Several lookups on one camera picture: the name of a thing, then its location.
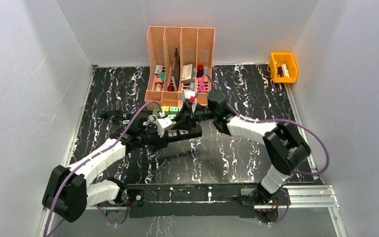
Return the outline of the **green power strip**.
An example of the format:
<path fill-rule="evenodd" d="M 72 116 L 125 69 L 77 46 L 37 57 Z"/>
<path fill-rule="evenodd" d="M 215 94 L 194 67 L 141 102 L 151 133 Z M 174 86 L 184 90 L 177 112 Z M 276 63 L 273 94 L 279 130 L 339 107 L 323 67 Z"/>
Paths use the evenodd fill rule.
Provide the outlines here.
<path fill-rule="evenodd" d="M 162 106 L 161 107 L 162 109 L 162 112 L 170 119 L 174 119 L 175 116 L 179 113 L 179 111 L 181 110 L 181 108 L 179 107 L 167 107 L 167 106 Z M 152 111 L 152 115 L 155 115 L 157 116 L 158 118 L 160 117 L 161 113 L 160 113 L 160 109 L 153 109 Z"/>

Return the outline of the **yellow charger plug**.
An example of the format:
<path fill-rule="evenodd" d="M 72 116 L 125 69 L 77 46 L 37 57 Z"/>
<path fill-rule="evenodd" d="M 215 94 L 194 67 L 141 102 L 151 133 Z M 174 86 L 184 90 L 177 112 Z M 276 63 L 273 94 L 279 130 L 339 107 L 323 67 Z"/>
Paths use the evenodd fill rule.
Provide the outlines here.
<path fill-rule="evenodd" d="M 161 109 L 162 109 L 162 111 L 163 111 L 166 115 L 169 115 L 169 114 L 170 114 L 170 107 L 168 107 L 168 106 L 162 106 Z"/>

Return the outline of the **black power strip front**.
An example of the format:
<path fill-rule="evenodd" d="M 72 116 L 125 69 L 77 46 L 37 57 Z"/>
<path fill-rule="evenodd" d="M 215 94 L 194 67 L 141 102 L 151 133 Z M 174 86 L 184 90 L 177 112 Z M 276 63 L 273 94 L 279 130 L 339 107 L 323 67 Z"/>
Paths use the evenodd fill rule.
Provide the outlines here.
<path fill-rule="evenodd" d="M 191 130 L 173 129 L 168 130 L 165 139 L 167 143 L 178 142 L 183 140 L 194 139 L 202 136 L 201 126 L 196 126 Z"/>

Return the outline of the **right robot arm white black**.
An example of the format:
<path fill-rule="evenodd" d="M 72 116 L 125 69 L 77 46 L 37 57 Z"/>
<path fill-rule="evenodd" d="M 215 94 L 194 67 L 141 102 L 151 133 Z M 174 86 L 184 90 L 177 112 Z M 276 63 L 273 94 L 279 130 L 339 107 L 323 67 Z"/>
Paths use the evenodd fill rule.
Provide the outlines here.
<path fill-rule="evenodd" d="M 296 124 L 290 120 L 266 122 L 239 115 L 220 91 L 208 92 L 206 106 L 197 102 L 196 94 L 191 90 L 182 93 L 182 101 L 181 110 L 172 120 L 174 130 L 186 130 L 188 135 L 200 137 L 200 122 L 212 120 L 220 133 L 250 139 L 265 146 L 270 168 L 255 189 L 241 189 L 233 198 L 243 205 L 272 204 L 284 183 L 311 153 Z"/>

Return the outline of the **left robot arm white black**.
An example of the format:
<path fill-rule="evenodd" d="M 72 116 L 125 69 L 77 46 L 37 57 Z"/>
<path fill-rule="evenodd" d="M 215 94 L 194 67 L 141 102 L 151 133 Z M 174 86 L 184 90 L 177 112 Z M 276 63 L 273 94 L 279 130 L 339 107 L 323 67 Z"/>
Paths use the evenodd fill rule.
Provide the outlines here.
<path fill-rule="evenodd" d="M 108 139 L 100 148 L 69 167 L 55 167 L 42 199 L 42 205 L 68 222 L 76 221 L 91 206 L 103 202 L 125 205 L 129 201 L 126 184 L 108 178 L 93 184 L 93 180 L 113 163 L 124 158 L 130 151 L 127 134 L 135 125 L 132 119 L 118 138 Z"/>

